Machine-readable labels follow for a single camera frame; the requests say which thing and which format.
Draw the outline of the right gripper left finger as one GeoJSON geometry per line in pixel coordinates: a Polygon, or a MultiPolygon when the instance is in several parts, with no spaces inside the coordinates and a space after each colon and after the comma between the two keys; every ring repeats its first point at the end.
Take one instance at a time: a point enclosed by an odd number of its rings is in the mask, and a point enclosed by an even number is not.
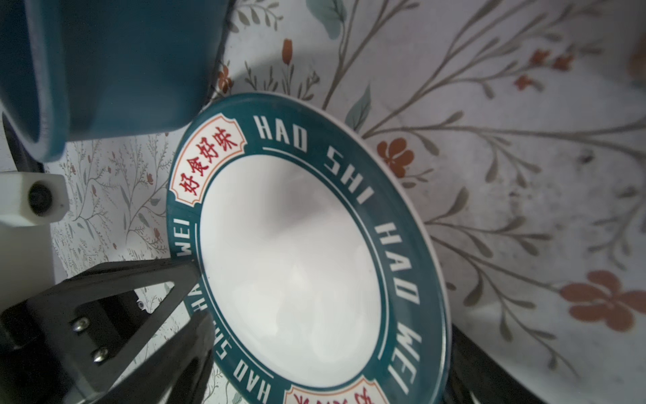
{"type": "Polygon", "coordinates": [[[214,366],[215,329],[208,311],[194,314],[174,337],[99,403],[201,403],[214,366]]]}

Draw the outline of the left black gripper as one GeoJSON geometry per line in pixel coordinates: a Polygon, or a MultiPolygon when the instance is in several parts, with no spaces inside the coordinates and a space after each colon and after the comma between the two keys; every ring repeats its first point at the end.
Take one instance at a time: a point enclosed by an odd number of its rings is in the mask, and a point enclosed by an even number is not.
{"type": "Polygon", "coordinates": [[[55,285],[50,225],[68,210],[62,175],[1,174],[4,403],[99,403],[200,279],[193,260],[156,259],[55,285]]]}

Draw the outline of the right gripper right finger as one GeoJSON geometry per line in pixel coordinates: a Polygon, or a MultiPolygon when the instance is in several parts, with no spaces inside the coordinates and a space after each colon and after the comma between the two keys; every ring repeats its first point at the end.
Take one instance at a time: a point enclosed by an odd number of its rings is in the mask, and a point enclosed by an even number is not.
{"type": "Polygon", "coordinates": [[[444,403],[543,403],[452,325],[452,353],[444,403]]]}

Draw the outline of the green rim plate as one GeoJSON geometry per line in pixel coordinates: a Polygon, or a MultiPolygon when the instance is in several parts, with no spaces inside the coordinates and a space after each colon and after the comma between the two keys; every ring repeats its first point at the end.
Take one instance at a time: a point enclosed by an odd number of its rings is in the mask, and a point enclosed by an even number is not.
{"type": "Polygon", "coordinates": [[[437,257],[400,185],[404,139],[366,146],[306,103],[201,112],[168,180],[168,243],[200,280],[216,366],[249,403],[439,403],[450,357],[437,257]]]}

